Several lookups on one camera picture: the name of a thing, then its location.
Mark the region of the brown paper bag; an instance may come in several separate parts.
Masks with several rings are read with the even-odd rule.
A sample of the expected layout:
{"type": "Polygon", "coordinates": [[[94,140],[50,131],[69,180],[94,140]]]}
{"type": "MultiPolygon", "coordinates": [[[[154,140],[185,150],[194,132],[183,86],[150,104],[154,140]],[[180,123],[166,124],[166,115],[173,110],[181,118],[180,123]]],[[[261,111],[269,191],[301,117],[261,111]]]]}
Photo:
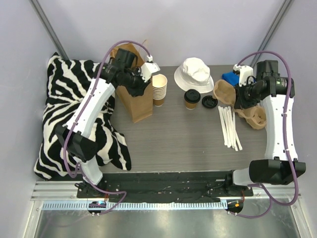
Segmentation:
{"type": "MultiPolygon", "coordinates": [[[[137,50],[132,43],[125,43],[116,46],[110,53],[111,57],[115,57],[118,49],[124,49],[131,51],[137,56],[132,63],[132,66],[141,66],[144,63],[143,57],[140,55],[140,50],[137,50]]],[[[125,109],[131,116],[134,123],[139,122],[153,114],[153,88],[152,83],[150,83],[142,96],[132,97],[127,89],[123,86],[119,86],[116,89],[116,94],[123,103],[125,109]]]]}

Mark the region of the brown pulp cup carrier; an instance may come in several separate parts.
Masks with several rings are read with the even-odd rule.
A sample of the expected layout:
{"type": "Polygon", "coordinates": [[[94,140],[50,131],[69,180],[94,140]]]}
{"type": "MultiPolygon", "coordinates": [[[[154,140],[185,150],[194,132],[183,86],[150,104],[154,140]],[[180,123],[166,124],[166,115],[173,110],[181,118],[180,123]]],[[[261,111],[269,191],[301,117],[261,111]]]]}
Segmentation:
{"type": "Polygon", "coordinates": [[[221,103],[231,107],[234,107],[236,102],[235,88],[223,79],[220,79],[215,83],[213,96],[221,103]]]}

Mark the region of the brown paper coffee cup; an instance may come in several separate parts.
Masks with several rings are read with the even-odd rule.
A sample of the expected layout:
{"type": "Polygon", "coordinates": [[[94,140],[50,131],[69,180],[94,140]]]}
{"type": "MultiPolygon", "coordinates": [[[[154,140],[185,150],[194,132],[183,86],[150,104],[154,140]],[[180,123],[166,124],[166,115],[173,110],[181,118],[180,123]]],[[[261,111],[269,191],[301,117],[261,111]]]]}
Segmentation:
{"type": "Polygon", "coordinates": [[[201,95],[195,89],[189,89],[184,94],[185,107],[189,110],[193,110],[197,103],[200,101],[201,95]]]}

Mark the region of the black plastic cup lid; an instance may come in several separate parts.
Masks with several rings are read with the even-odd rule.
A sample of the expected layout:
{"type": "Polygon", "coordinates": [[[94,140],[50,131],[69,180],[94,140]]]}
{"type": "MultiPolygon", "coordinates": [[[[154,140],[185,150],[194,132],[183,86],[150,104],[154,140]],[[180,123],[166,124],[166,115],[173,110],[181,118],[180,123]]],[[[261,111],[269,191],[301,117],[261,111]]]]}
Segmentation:
{"type": "Polygon", "coordinates": [[[198,103],[200,99],[201,99],[201,95],[195,89],[189,89],[184,94],[184,100],[191,104],[198,103]]]}

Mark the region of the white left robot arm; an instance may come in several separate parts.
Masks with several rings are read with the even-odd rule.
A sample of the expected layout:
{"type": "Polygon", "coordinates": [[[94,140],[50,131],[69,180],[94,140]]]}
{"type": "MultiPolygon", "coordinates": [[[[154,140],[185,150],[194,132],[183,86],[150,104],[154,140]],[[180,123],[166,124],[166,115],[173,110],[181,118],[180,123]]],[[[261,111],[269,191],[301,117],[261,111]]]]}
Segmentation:
{"type": "Polygon", "coordinates": [[[152,74],[159,71],[150,53],[141,66],[133,66],[137,60],[138,56],[131,50],[119,48],[114,57],[107,52],[77,110],[65,125],[59,124],[55,130],[68,174],[75,178],[81,173],[89,184],[88,192],[95,198],[104,195],[106,182],[97,162],[98,144],[89,136],[102,107],[119,86],[125,87],[133,97],[142,96],[152,74]]]}

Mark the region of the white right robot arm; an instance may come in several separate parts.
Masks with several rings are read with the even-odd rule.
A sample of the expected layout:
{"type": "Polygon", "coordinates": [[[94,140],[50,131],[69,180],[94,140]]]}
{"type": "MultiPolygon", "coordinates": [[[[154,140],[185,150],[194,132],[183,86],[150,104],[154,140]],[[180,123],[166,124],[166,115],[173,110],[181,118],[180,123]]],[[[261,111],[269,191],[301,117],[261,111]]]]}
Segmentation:
{"type": "Polygon", "coordinates": [[[257,63],[256,73],[250,66],[237,64],[233,72],[239,76],[234,109],[251,109],[261,104],[266,116],[267,139],[264,158],[233,171],[232,178],[223,184],[224,191],[234,196],[249,184],[288,185],[306,171],[306,164],[298,161],[293,140],[294,81],[280,75],[276,60],[257,63]]]}

